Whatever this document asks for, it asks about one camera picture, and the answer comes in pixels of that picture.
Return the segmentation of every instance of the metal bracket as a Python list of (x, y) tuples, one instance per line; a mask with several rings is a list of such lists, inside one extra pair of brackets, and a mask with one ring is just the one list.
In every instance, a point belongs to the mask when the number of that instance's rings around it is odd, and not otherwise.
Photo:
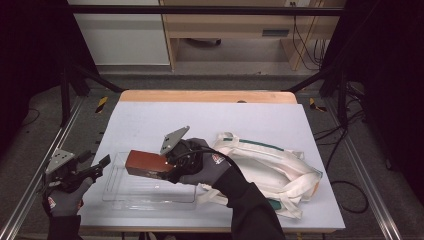
[(64, 151), (62, 149), (56, 149), (50, 159), (49, 165), (47, 166), (46, 174), (51, 174), (52, 172), (56, 171), (58, 168), (69, 162), (74, 157), (75, 154), (73, 153)]
[(174, 147), (177, 145), (177, 143), (183, 138), (183, 136), (188, 132), (190, 129), (190, 126), (186, 126), (183, 128), (178, 129), (175, 132), (168, 133), (165, 135), (165, 139), (163, 140), (162, 148), (160, 149), (161, 156), (169, 153)]

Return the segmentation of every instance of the brown wooden block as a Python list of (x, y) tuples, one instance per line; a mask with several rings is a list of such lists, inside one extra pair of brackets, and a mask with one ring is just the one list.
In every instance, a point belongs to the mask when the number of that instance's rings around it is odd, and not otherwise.
[(130, 175), (160, 179), (158, 173), (169, 172), (173, 166), (166, 164), (166, 158), (158, 154), (131, 150), (125, 168)]

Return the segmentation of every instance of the white canvas bag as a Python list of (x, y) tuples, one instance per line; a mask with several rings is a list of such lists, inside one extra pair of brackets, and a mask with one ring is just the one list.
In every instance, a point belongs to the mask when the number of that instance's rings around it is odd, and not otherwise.
[[(303, 161), (303, 152), (240, 139), (228, 132), (218, 136), (213, 149), (232, 158), (246, 180), (254, 182), (266, 198), (281, 203), (277, 214), (302, 218), (298, 204), (311, 199), (322, 177), (322, 172)], [(218, 190), (203, 187), (209, 191), (198, 196), (198, 203), (227, 204), (227, 198)]]

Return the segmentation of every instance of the white table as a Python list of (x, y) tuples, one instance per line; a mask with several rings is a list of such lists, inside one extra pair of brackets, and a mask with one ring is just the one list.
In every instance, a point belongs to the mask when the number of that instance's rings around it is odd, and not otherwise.
[[(281, 103), (119, 101), (93, 164), (105, 155), (137, 149), (159, 153), (164, 135), (184, 126), (184, 138), (203, 138), (213, 145), (217, 134), (232, 132), (244, 139), (305, 152), (305, 161), (324, 172), (310, 202), (301, 202), (302, 219), (279, 216), (285, 232), (333, 232), (345, 228), (328, 176), (302, 105)], [(80, 210), (82, 230), (96, 231), (230, 231), (232, 210), (205, 203), (193, 210), (114, 210), (102, 200), (111, 167), (104, 169), (85, 194)]]

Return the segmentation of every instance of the clear plastic container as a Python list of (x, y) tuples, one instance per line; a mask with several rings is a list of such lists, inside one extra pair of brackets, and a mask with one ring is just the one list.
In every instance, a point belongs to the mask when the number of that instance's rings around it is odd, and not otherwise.
[(196, 186), (129, 175), (128, 152), (118, 153), (112, 164), (103, 201), (113, 209), (191, 210), (196, 207)]

